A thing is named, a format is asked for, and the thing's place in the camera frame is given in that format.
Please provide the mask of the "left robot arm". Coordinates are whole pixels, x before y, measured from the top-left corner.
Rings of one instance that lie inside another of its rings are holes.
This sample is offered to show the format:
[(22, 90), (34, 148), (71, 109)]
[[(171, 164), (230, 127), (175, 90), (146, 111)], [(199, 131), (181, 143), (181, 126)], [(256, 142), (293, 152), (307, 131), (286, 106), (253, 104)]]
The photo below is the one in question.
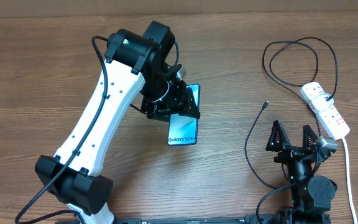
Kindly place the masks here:
[(168, 143), (194, 144), (200, 118), (200, 87), (183, 80), (182, 64), (166, 61), (178, 44), (170, 28), (152, 21), (142, 35), (120, 29), (98, 54), (101, 74), (85, 110), (52, 156), (40, 156), (35, 172), (44, 190), (67, 205), (78, 223), (114, 223), (108, 208), (113, 187), (102, 175), (111, 140), (136, 95), (148, 119), (169, 124)]

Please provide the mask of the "blue Galaxy smartphone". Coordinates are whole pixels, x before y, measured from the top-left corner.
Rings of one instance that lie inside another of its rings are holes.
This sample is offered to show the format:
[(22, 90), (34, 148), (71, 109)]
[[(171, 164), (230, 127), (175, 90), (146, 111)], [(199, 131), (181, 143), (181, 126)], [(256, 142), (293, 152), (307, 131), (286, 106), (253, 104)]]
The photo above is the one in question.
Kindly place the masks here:
[(170, 116), (168, 141), (169, 146), (194, 145), (197, 142), (198, 119), (179, 114)]

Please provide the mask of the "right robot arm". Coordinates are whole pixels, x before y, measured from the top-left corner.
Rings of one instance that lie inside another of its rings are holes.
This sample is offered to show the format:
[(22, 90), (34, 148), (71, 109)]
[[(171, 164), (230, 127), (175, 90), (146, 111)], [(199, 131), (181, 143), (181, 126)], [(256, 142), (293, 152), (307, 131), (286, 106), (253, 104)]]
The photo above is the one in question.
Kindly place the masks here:
[(276, 152), (274, 162), (287, 167), (292, 204), (280, 208), (268, 223), (330, 223), (326, 212), (331, 209), (337, 185), (315, 173), (321, 163), (337, 151), (335, 140), (317, 136), (305, 125), (302, 146), (292, 146), (283, 126), (276, 120), (266, 150)]

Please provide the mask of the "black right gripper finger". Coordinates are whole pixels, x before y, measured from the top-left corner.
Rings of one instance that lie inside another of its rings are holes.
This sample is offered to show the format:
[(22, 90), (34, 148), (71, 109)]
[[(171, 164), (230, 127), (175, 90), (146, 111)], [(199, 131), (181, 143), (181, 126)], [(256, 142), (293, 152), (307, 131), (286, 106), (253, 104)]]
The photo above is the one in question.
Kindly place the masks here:
[(288, 149), (291, 146), (290, 140), (279, 122), (275, 120), (272, 125), (272, 131), (265, 148), (266, 151), (280, 152)]
[(317, 139), (318, 136), (314, 133), (314, 131), (309, 125), (303, 126), (303, 149), (314, 150), (315, 141)]

